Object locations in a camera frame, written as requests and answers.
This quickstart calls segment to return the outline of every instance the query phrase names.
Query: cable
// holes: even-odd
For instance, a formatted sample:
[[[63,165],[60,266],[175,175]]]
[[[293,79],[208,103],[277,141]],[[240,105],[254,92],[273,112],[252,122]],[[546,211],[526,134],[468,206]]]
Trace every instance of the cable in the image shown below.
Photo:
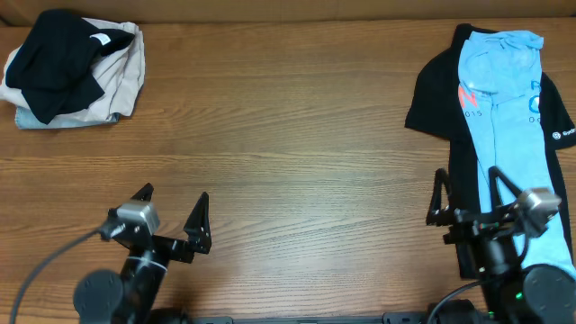
[[[440,309],[442,308],[442,306],[444,306],[444,304],[446,304],[448,301],[450,301],[451,299],[453,299],[457,294],[459,293],[463,293],[465,291],[467,291],[468,289],[474,288],[476,286],[479,286],[481,284],[486,284],[487,282],[481,282],[481,281],[477,281],[477,282],[473,282],[473,283],[468,283],[463,285],[462,287],[454,290],[453,292],[450,292],[448,295],[446,295],[442,301],[440,301],[438,304],[436,304],[436,306],[434,306],[434,308],[432,309],[432,311],[430,312],[430,315],[428,315],[428,320],[426,321],[427,324],[432,324],[432,320],[433,318],[436,316],[436,314],[438,313],[438,311],[440,311]]]
[[[18,315],[18,308],[20,307],[20,303],[22,302],[22,299],[24,297],[24,293],[26,293],[26,290],[28,289],[28,287],[30,286],[30,284],[32,283],[34,278],[36,278],[36,276],[55,258],[59,257],[61,254],[70,250],[71,248],[75,247],[76,245],[84,242],[85,240],[90,239],[94,234],[98,233],[99,230],[100,230],[100,228],[94,229],[91,232],[89,232],[89,233],[73,240],[72,242],[66,244],[64,247],[61,247],[58,251],[56,251],[56,252],[52,253],[50,256],[46,257],[44,259],[44,261],[42,261],[39,265],[37,265],[34,268],[34,270],[32,270],[32,272],[30,274],[28,274],[28,277],[26,278],[26,280],[24,281],[24,283],[20,287],[20,291],[16,295],[16,299],[14,299],[14,305],[12,307],[12,311],[10,312],[10,324],[16,323],[16,315]]]

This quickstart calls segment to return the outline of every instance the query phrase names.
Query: white cloth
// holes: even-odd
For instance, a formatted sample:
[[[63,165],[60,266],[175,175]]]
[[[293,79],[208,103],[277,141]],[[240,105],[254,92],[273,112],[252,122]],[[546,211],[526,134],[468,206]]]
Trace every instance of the white cloth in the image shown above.
[[[62,120],[81,122],[110,122],[115,113],[130,116],[136,103],[136,97],[144,84],[146,64],[144,59],[144,36],[138,26],[132,22],[106,22],[84,18],[100,29],[119,29],[134,34],[134,40],[126,49],[117,50],[107,57],[97,59],[92,65],[92,75],[104,90],[104,95],[90,104],[88,109],[79,112],[57,115],[50,123]],[[6,70],[12,63],[18,49],[8,56],[4,65],[4,78],[0,85],[0,100],[6,100],[17,106],[30,109],[22,96],[22,90],[6,85]]]

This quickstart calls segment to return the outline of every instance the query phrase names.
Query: light blue cloth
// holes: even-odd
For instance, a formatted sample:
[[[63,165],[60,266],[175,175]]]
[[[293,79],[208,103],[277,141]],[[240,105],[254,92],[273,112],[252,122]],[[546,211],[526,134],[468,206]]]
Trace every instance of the light blue cloth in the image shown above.
[[[79,128],[95,125],[102,125],[108,123],[116,123],[120,119],[119,113],[113,113],[109,121],[78,121],[73,119],[58,118],[52,120],[48,125],[39,122],[30,109],[16,107],[16,117],[14,121],[16,126],[21,130],[51,130],[51,129],[66,129],[66,128]]]
[[[538,111],[543,45],[544,39],[530,31],[473,32],[463,45],[458,91],[478,157],[483,212],[491,211],[488,169],[492,166],[520,189],[554,190]],[[515,200],[504,185],[499,184],[499,189],[504,203]],[[524,236],[514,237],[514,243],[520,254]],[[548,222],[542,237],[530,240],[522,266],[537,264],[558,266],[576,278],[559,214]]]

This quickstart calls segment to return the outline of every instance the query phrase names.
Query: brown wall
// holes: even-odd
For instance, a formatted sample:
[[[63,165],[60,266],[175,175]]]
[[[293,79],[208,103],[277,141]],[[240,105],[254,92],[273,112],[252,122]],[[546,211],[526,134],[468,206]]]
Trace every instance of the brown wall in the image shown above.
[[[68,8],[135,23],[550,17],[576,14],[575,0],[0,0],[0,17],[31,25],[39,13]]]

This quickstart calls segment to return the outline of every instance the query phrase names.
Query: black cloth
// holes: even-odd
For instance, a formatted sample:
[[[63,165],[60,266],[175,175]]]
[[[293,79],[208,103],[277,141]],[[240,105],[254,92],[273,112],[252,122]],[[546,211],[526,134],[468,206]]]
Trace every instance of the black cloth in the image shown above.
[[[105,35],[104,45],[90,37],[99,33]],[[48,124],[57,114],[79,112],[100,98],[104,90],[92,76],[93,60],[128,47],[133,39],[129,32],[98,29],[72,13],[48,10],[8,67],[6,85],[22,89],[34,116]]]
[[[461,206],[455,207],[480,212],[478,158],[458,99],[460,84],[458,61],[464,42],[470,38],[472,32],[494,33],[495,31],[476,28],[470,24],[460,24],[456,27],[450,48],[428,62],[419,73],[405,126],[450,140],[448,172],[454,192],[459,193],[461,198]],[[555,133],[564,134],[573,130],[574,123],[566,112],[556,86],[545,73],[542,74],[540,86],[540,124],[544,131],[546,162],[553,189],[562,198],[559,212],[564,237],[572,255],[568,198],[555,151],[576,144],[576,135],[561,136],[560,139],[556,139],[558,136]],[[476,278],[467,247],[457,245],[456,254],[460,265],[460,276],[469,279]]]

